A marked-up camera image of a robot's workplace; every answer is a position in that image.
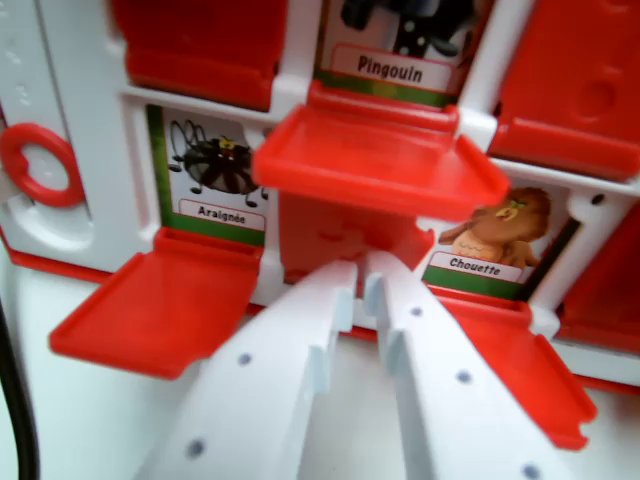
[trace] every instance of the black cable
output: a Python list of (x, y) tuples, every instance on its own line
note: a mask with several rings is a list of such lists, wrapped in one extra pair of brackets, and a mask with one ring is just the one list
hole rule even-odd
[(31, 415), (29, 396), (16, 361), (7, 321), (0, 302), (0, 382), (11, 416), (13, 436), (18, 453), (18, 479), (38, 480), (40, 463), (35, 423)]

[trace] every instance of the toy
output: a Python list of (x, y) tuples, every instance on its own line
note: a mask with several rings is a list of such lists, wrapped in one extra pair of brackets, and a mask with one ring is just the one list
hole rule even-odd
[[(554, 349), (573, 371), (640, 383), (619, 368), (640, 366), (635, 356), (598, 351), (597, 368), (577, 365), (554, 339), (568, 318), (558, 312), (567, 293), (640, 195), (639, 139), (629, 120), (638, 56), (626, 41), (635, 38), (635, 5), (332, 1), (323, 17), (320, 0), (215, 2), (202, 11), (156, 3), (14, 1), (0, 9), (9, 12), (0, 15), (8, 46), (0, 151), (18, 188), (0, 209), (6, 243), (14, 261), (34, 268), (111, 274), (52, 333), (57, 352), (175, 378), (231, 338), (249, 303), (274, 304), (332, 261), (360, 263), (382, 250), (404, 265), (398, 269), (436, 283), (429, 270), (449, 248), (441, 240), (462, 269), (482, 267), (479, 276), (513, 269), (508, 294), (481, 292), (507, 299), (433, 288), (532, 417), (541, 415), (531, 400), (541, 385), (579, 391)], [(362, 8), (349, 25), (345, 5)], [(447, 14), (453, 6), (456, 15)], [(228, 19), (247, 8), (253, 23), (236, 35)], [(561, 48), (549, 55), (546, 32), (568, 11), (576, 28), (554, 29)], [(472, 12), (479, 18), (469, 36)], [(400, 35), (399, 19), (417, 14), (429, 19), (421, 19), (428, 41), (420, 45), (419, 36), (416, 51), (404, 52), (417, 23)], [(384, 52), (328, 38), (338, 31), (331, 25), (358, 36), (383, 18), (396, 25), (385, 30), (394, 36), (383, 39)], [(591, 49), (581, 46), (585, 38)], [(611, 56), (594, 49), (598, 42)], [(423, 48), (443, 58), (418, 58)], [(547, 75), (531, 73), (538, 61), (564, 72), (563, 81), (540, 78), (544, 88), (523, 90), (528, 75)], [(418, 75), (420, 62), (433, 75)], [(329, 75), (327, 65), (336, 67)], [(612, 127), (619, 122), (627, 127)], [(531, 229), (505, 235), (482, 260), (463, 259), (462, 242), (482, 216), (474, 220), (474, 211), (486, 208), (501, 226), (528, 220), (525, 191), (508, 196), (520, 188), (547, 192), (551, 212), (528, 190), (538, 207)], [(469, 221), (476, 224), (465, 232), (450, 231)], [(533, 280), (518, 283), (527, 276)], [(508, 300), (515, 298), (527, 303)], [(484, 315), (469, 314), (476, 310)], [(374, 326), (366, 315), (356, 324)], [(532, 357), (550, 363), (525, 362), (508, 348), (523, 338)], [(576, 425), (588, 410), (569, 402), (577, 413), (556, 436), (583, 446)], [(554, 436), (553, 422), (536, 418)]]
[(520, 188), (509, 192), (495, 207), (476, 210), (471, 221), (440, 235), (438, 242), (453, 244), (453, 253), (523, 268), (535, 266), (529, 242), (549, 229), (551, 202), (542, 189)]

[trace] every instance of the toy compartment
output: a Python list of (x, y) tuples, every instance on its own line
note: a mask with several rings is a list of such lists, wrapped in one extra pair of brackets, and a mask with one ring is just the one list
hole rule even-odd
[(636, 175), (639, 21), (635, 2), (537, 0), (497, 98), (490, 154), (614, 181)]
[(640, 206), (636, 205), (564, 298), (557, 338), (640, 353), (638, 241)]

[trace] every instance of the plastic toy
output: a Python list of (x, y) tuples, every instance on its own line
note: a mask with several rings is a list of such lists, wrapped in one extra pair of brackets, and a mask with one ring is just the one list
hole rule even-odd
[(605, 278), (637, 257), (635, 3), (0, 5), (3, 239), (103, 283), (56, 352), (176, 378), (382, 251), (555, 445), (595, 415), (567, 367), (640, 385), (633, 280)]

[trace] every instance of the label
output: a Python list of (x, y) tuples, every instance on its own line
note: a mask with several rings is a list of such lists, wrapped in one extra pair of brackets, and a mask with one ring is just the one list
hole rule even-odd
[(263, 246), (267, 192), (238, 122), (147, 105), (162, 224)]
[(234, 210), (220, 205), (194, 202), (193, 200), (186, 200), (183, 198), (180, 200), (179, 211), (182, 215), (188, 215), (190, 217), (204, 218), (212, 222), (226, 223), (229, 225), (264, 231), (265, 219), (262, 215), (243, 212), (242, 210)]
[(458, 272), (481, 275), (487, 278), (497, 278), (508, 282), (517, 282), (522, 275), (522, 269), (508, 265), (497, 265), (475, 258), (452, 255), (445, 252), (436, 252), (429, 264), (432, 267), (457, 270)]
[(446, 63), (400, 57), (353, 45), (336, 46), (331, 70), (398, 85), (443, 91), (448, 90), (453, 74), (453, 67)]
[(325, 0), (316, 78), (397, 100), (454, 103), (493, 0), (396, 3)]

